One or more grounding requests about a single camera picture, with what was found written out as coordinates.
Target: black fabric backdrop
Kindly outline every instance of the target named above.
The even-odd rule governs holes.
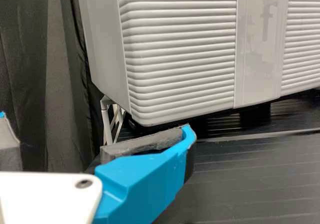
[[[50,47],[59,47],[61,40],[65,43],[71,86],[68,92],[63,85],[54,92],[48,89],[61,85],[60,76],[65,74],[59,72],[64,66],[55,73],[47,73],[54,70],[47,69],[49,65],[53,68],[61,65],[54,59],[48,63],[50,55],[59,56],[59,53],[47,53],[48,37],[52,36],[48,27],[53,27],[48,23],[48,0],[0,0],[0,110],[6,112],[21,140],[23,169],[28,171],[47,171],[48,156],[50,171],[83,171],[103,142],[99,102],[102,94],[90,79],[78,0],[60,1],[62,9],[55,12],[62,12],[64,37],[51,39],[57,41],[51,42]],[[59,116],[59,109],[51,108],[54,106],[69,111]],[[50,126],[48,119],[53,114],[57,118]],[[59,140],[56,138],[60,129],[54,127],[71,133],[63,145],[55,142]]]

